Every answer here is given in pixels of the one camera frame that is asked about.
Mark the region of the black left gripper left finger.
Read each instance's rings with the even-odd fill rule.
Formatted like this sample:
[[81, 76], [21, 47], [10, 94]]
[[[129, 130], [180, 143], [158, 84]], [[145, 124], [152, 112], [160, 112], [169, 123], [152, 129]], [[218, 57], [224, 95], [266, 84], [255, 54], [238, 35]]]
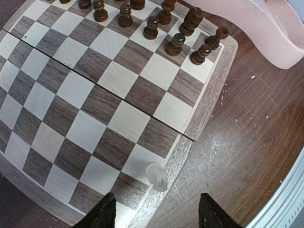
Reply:
[[114, 228], [115, 218], [116, 199], [109, 192], [72, 228]]

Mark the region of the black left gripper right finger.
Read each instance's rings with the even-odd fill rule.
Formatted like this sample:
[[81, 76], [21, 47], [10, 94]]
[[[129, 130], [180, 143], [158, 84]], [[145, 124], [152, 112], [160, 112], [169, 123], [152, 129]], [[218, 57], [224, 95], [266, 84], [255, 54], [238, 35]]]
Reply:
[[202, 193], [199, 202], [199, 227], [239, 228], [240, 225], [208, 193]]

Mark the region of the white chess piece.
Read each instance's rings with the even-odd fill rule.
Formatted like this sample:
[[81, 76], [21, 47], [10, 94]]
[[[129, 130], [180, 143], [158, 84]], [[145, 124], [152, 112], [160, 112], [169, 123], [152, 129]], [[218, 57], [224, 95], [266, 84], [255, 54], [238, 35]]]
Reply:
[[164, 192], [168, 188], [168, 175], [157, 162], [151, 162], [145, 170], [146, 177], [156, 191]]

